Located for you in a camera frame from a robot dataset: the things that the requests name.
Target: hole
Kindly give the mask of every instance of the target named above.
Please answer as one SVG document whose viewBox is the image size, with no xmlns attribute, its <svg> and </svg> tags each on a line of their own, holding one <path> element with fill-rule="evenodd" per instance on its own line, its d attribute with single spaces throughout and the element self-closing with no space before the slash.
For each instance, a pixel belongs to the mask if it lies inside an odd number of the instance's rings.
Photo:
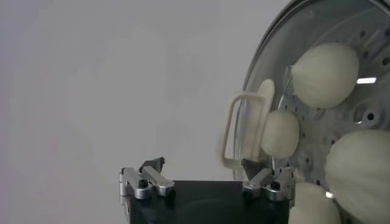
<svg viewBox="0 0 390 224">
<path fill-rule="evenodd" d="M 367 119 L 368 119 L 369 121 L 372 121 L 374 118 L 375 118 L 375 116 L 374 116 L 373 113 L 367 114 Z"/>
<path fill-rule="evenodd" d="M 363 52 L 363 58 L 368 58 L 368 51 Z"/>
<path fill-rule="evenodd" d="M 383 64 L 383 65 L 388 65 L 389 62 L 390 62 L 390 58 L 384 58 L 384 59 L 382 59 L 382 64 Z"/>
</svg>

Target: metal rim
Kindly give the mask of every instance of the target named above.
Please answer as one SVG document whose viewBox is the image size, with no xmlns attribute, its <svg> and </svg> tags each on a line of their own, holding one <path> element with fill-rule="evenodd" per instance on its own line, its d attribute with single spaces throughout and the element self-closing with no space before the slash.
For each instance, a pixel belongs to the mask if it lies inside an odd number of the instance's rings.
<svg viewBox="0 0 390 224">
<path fill-rule="evenodd" d="M 249 69 L 247 71 L 247 74 L 245 76 L 244 85 L 243 85 L 243 91 L 247 88 L 250 76 L 252 74 L 252 71 L 255 67 L 255 64 L 259 58 L 259 55 L 262 53 L 266 43 L 268 42 L 268 39 L 272 37 L 274 34 L 274 31 L 278 28 L 278 26 L 285 21 L 286 17 L 290 15 L 293 11 L 305 6 L 306 4 L 312 3 L 314 1 L 320 1 L 320 0 L 293 0 L 277 15 L 276 19 L 273 20 L 271 23 L 271 26 L 268 28 L 266 33 L 264 34 L 263 39 L 261 39 L 259 46 L 256 49 L 255 55 L 253 56 L 252 61 L 250 62 Z M 385 15 L 387 15 L 390 18 L 390 6 L 388 6 L 385 2 L 380 0 L 366 0 L 373 4 L 374 6 L 378 7 Z"/>
</svg>

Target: silver metal clamp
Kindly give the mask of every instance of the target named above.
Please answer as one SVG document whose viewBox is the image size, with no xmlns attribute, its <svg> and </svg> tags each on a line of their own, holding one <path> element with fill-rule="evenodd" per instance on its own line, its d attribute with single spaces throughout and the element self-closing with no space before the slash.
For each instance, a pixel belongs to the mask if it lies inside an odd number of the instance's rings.
<svg viewBox="0 0 390 224">
<path fill-rule="evenodd" d="M 123 168 L 119 173 L 119 196 L 125 197 L 134 194 L 137 199 L 146 199 L 151 196 L 152 186 L 142 179 L 132 167 Z"/>
<path fill-rule="evenodd" d="M 272 180 L 272 170 L 264 168 L 249 181 L 244 181 L 243 194 L 245 198 L 251 199 L 259 197 L 263 186 L 271 184 Z"/>
<path fill-rule="evenodd" d="M 153 167 L 146 166 L 140 169 L 141 176 L 152 183 L 156 187 L 157 194 L 163 197 L 174 196 L 176 193 L 174 190 L 175 182 L 166 179 L 160 173 L 158 173 Z"/>
</svg>

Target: perforated metal plate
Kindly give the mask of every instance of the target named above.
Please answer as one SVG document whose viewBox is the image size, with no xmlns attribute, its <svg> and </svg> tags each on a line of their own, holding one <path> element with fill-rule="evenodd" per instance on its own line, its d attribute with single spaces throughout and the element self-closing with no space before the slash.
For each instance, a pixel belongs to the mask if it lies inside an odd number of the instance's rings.
<svg viewBox="0 0 390 224">
<path fill-rule="evenodd" d="M 265 79 L 275 82 L 272 110 L 288 110 L 300 124 L 297 150 L 288 159 L 275 159 L 276 166 L 295 166 L 307 182 L 328 189 L 324 165 L 330 147 L 355 130 L 390 130 L 390 14 L 379 1 L 295 1 L 275 20 L 261 42 L 244 84 L 255 91 Z M 359 79 L 351 95 L 336 107 L 311 108 L 293 96 L 291 66 L 309 48 L 340 42 L 356 50 L 360 58 Z M 236 124 L 235 156 L 240 155 L 240 135 L 245 132 L 245 105 Z M 242 179 L 235 172 L 237 180 Z M 343 223 L 359 223 L 345 212 Z"/>
</svg>

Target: white wall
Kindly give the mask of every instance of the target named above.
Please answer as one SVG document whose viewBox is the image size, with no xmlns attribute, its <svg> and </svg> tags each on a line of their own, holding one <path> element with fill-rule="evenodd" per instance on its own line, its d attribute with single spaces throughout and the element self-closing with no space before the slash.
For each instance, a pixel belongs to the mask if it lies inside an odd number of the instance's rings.
<svg viewBox="0 0 390 224">
<path fill-rule="evenodd" d="M 120 167 L 230 180 L 227 102 L 288 0 L 3 0 L 0 223 L 124 223 Z"/>
</svg>

